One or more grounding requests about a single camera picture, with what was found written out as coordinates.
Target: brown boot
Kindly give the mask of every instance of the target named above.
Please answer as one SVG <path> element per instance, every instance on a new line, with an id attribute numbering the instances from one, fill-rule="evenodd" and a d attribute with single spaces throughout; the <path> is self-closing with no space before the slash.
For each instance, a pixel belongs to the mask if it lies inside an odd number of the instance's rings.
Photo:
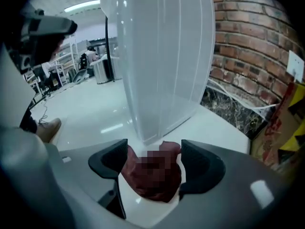
<path id="1" fill-rule="evenodd" d="M 59 118 L 56 118 L 51 122 L 37 124 L 36 135 L 39 136 L 44 143 L 49 143 L 58 132 L 60 126 L 61 120 Z"/>

